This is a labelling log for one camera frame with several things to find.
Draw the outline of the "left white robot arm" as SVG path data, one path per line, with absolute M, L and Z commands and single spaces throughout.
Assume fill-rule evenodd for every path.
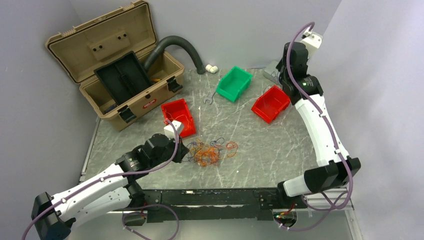
M 156 133 L 83 183 L 54 195 L 39 194 L 30 226 L 42 240 L 64 240 L 72 229 L 110 211 L 137 210 L 149 201 L 137 180 L 171 162 L 181 163 L 188 152 L 181 137 Z

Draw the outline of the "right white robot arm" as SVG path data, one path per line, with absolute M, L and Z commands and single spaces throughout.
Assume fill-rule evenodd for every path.
M 286 43 L 276 66 L 282 91 L 289 97 L 303 120 L 314 147 L 317 167 L 300 176 L 280 182 L 276 203 L 289 207 L 295 197 L 325 190 L 353 186 L 353 177 L 361 168 L 357 157 L 350 157 L 338 137 L 325 103 L 318 79 L 307 73 L 309 51 L 304 43 Z

